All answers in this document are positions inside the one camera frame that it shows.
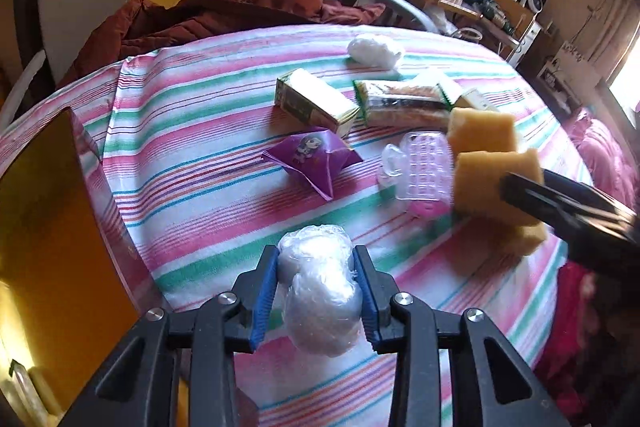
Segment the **white plastic bag ball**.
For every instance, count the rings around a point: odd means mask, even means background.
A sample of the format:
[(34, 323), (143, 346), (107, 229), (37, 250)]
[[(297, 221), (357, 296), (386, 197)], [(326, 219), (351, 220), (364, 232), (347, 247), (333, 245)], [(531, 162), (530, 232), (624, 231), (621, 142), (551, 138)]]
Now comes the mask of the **white plastic bag ball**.
[(338, 225), (308, 225), (283, 235), (277, 248), (288, 337), (311, 355), (344, 355), (358, 339), (362, 308), (352, 240)]

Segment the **yellow sponge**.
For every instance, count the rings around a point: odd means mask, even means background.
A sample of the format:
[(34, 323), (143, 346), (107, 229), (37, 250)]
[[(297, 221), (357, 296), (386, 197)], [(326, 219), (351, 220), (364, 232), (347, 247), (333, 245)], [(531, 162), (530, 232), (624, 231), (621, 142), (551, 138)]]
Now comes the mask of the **yellow sponge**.
[(465, 152), (457, 157), (452, 184), (454, 210), (514, 227), (533, 227), (539, 220), (503, 202), (500, 180), (516, 173), (541, 184), (544, 182), (537, 151)]
[(542, 222), (536, 225), (497, 225), (491, 246), (500, 255), (526, 257), (548, 239), (547, 228)]
[(455, 107), (449, 117), (447, 140), (454, 157), (468, 152), (515, 152), (515, 118), (492, 110)]

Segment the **purple snack pouch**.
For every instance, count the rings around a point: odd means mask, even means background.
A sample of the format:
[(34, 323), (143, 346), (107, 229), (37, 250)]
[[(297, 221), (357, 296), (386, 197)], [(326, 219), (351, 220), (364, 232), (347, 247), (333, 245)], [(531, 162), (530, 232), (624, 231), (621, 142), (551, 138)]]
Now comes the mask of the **purple snack pouch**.
[(337, 176), (362, 162), (356, 150), (339, 135), (322, 128), (291, 134), (267, 148), (262, 158), (308, 183), (326, 202), (334, 199), (333, 182)]

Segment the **green biscuit pack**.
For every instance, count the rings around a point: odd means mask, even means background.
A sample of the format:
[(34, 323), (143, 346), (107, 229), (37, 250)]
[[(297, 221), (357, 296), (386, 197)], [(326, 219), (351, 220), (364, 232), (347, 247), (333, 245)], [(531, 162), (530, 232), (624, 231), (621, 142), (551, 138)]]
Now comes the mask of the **green biscuit pack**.
[(352, 84), (367, 127), (448, 127), (450, 104), (438, 84), (422, 80), (355, 80)]

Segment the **green small carton box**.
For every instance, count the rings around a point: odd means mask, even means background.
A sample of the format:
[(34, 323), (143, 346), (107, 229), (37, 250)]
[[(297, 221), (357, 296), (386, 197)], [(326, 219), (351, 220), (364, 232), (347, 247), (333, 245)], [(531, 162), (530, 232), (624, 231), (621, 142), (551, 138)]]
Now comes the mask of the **green small carton box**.
[(341, 138), (349, 135), (359, 112), (341, 91), (301, 68), (277, 78), (274, 105), (302, 124), (328, 129)]

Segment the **beige ointment carton box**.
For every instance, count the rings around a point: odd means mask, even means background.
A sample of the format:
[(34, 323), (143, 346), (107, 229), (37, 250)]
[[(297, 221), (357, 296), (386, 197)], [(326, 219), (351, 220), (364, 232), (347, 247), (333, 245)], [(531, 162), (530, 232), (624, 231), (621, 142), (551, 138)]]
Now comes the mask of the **beige ointment carton box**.
[(497, 112), (497, 107), (494, 104), (491, 104), (488, 98), (476, 89), (470, 89), (460, 94), (454, 102), (454, 107)]

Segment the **red pink blanket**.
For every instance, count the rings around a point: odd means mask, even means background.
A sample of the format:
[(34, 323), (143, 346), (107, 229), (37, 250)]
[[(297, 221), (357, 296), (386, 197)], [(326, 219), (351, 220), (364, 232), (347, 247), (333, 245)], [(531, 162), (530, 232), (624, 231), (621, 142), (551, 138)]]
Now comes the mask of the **red pink blanket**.
[(589, 234), (556, 278), (551, 333), (535, 367), (574, 426), (639, 422), (639, 265)]

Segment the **striped pink green bedsheet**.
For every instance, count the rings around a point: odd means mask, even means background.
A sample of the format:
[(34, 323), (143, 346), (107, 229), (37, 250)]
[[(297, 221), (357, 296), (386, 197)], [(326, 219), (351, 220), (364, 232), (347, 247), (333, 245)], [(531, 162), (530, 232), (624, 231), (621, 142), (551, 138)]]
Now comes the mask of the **striped pink green bedsheet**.
[(506, 189), (590, 174), (476, 44), (283, 26), (125, 58), (1, 135), (1, 237), (65, 426), (562, 426), (530, 369), (566, 244)]

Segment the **gold tin tray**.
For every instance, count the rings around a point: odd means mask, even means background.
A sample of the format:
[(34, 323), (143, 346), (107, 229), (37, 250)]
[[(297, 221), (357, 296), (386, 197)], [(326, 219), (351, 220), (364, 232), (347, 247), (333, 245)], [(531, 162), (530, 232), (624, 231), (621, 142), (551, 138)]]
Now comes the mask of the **gold tin tray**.
[(160, 303), (88, 131), (58, 112), (1, 176), (1, 389), (60, 418), (143, 309)]

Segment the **wooden side desk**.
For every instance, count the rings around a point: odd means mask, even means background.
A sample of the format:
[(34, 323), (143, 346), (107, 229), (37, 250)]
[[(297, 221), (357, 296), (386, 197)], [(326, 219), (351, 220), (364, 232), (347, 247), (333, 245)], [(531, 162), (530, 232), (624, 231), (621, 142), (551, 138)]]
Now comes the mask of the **wooden side desk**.
[(483, 36), (480, 43), (495, 51), (513, 67), (533, 45), (541, 32), (536, 14), (514, 0), (490, 0), (495, 8), (496, 20), (490, 20), (478, 4), (454, 3), (450, 0), (408, 0), (421, 9), (438, 6), (452, 17), (452, 23), (461, 29), (472, 27)]

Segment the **maroon jacket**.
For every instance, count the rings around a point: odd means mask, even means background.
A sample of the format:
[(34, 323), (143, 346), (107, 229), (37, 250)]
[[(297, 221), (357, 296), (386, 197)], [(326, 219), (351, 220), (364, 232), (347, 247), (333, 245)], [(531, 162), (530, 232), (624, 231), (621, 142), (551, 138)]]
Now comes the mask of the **maroon jacket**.
[(337, 0), (180, 0), (171, 8), (151, 0), (129, 0), (91, 33), (60, 85), (168, 46), (277, 26), (370, 25), (384, 11), (382, 3), (348, 6)]

